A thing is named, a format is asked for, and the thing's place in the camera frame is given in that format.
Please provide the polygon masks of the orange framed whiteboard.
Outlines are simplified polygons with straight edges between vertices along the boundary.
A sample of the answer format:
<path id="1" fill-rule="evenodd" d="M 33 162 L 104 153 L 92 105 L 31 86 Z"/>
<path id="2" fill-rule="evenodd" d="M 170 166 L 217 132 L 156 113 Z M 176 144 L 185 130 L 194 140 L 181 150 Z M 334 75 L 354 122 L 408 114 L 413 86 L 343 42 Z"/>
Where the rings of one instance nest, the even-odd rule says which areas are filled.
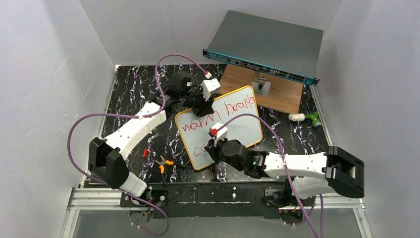
<path id="1" fill-rule="evenodd" d="M 175 123 L 194 170 L 202 170 L 214 163 L 204 147 L 210 140 L 210 128 L 216 123 L 224 124 L 241 114 L 258 116 L 258 107 L 252 86 L 244 86 L 217 97 L 212 105 L 212 114 L 196 117 L 191 109 L 175 116 Z M 239 140 L 250 147 L 263 139 L 261 122 L 251 116 L 242 116 L 227 126 L 227 139 Z"/>

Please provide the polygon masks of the red marker cap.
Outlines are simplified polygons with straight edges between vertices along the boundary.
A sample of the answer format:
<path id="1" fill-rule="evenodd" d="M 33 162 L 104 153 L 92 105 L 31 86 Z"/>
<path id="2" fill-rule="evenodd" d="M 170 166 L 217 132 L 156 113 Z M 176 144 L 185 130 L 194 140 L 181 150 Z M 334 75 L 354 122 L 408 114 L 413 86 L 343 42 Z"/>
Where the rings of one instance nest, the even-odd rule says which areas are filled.
<path id="1" fill-rule="evenodd" d="M 146 158 L 146 157 L 147 157 L 147 155 L 148 155 L 148 149 L 147 149 L 147 148 L 145 148 L 145 149 L 144 149 L 144 151 L 143 151 L 142 157 L 143 157 L 143 158 Z"/>

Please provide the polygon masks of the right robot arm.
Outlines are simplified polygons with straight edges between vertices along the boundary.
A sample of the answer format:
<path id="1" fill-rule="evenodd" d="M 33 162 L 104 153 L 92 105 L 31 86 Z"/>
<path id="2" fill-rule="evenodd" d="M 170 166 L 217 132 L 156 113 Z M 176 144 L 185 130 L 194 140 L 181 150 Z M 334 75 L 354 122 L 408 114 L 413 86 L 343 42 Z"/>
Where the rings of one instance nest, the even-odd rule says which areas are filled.
<path id="1" fill-rule="evenodd" d="M 333 192 L 349 198 L 365 196 L 364 162 L 338 146 L 311 155 L 280 155 L 249 150 L 238 140 L 211 139 L 204 149 L 215 163 L 224 161 L 255 179 L 290 175 L 290 190 L 301 200 Z"/>

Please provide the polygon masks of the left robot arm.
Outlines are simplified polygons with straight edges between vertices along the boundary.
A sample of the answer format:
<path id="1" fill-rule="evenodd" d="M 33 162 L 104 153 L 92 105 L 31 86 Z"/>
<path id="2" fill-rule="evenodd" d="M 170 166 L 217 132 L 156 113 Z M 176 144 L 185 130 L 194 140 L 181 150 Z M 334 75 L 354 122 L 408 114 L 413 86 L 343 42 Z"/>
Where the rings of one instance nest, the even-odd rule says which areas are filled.
<path id="1" fill-rule="evenodd" d="M 210 73 L 197 83 L 192 75 L 178 71 L 161 90 L 117 131 L 90 142 L 88 170 L 108 187 L 137 197 L 150 193 L 152 188 L 129 171 L 125 162 L 128 155 L 147 134 L 179 108 L 190 108 L 196 117 L 213 114 L 213 95 L 220 91 L 220 83 Z"/>

